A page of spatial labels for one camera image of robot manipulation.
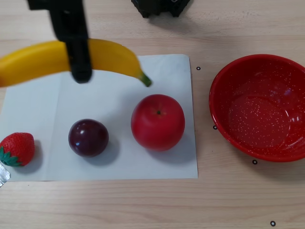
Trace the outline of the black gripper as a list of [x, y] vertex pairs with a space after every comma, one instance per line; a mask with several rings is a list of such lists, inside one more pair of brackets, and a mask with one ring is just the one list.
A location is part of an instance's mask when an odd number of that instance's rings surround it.
[[72, 76], [88, 83], [92, 65], [82, 0], [28, 0], [30, 10], [47, 10], [57, 39], [65, 42]]

